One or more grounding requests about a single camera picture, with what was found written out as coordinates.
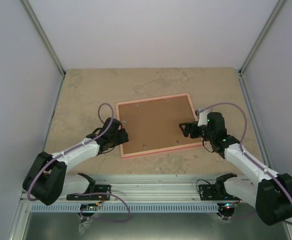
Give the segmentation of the pink wooden photo frame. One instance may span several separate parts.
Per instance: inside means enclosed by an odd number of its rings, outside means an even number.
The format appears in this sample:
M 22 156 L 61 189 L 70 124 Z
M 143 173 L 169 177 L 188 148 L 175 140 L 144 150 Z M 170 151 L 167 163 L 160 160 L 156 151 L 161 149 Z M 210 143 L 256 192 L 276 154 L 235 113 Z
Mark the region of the pink wooden photo frame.
M 188 93 L 119 102 L 116 116 L 129 142 L 120 146 L 123 159 L 201 146 L 201 139 L 184 137 L 179 124 L 197 120 Z

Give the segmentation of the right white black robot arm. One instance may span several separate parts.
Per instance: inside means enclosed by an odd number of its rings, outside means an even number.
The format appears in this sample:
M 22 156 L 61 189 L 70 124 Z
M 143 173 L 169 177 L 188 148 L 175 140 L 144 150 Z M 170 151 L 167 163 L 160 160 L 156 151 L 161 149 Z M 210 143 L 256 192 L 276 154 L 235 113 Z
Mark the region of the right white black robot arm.
M 198 121 L 181 123 L 179 128 L 185 137 L 209 142 L 214 153 L 234 164 L 249 179 L 241 180 L 233 173 L 218 177 L 218 198 L 235 196 L 243 200 L 269 226 L 292 218 L 292 177 L 279 174 L 250 155 L 237 138 L 227 133 L 220 112 L 201 112 Z

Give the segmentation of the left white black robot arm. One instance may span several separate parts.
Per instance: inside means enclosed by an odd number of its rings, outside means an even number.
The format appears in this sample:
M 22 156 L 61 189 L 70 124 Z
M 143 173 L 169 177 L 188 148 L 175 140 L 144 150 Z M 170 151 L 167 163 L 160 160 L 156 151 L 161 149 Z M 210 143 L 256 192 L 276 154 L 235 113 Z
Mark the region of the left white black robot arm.
M 47 206 L 68 195 L 80 195 L 89 200 L 98 189 L 96 181 L 84 173 L 66 174 L 85 160 L 107 153 L 128 141 L 128 133 L 122 123 L 109 117 L 103 127 L 95 129 L 82 142 L 54 154 L 39 153 L 22 188 L 29 194 L 29 200 L 38 200 Z

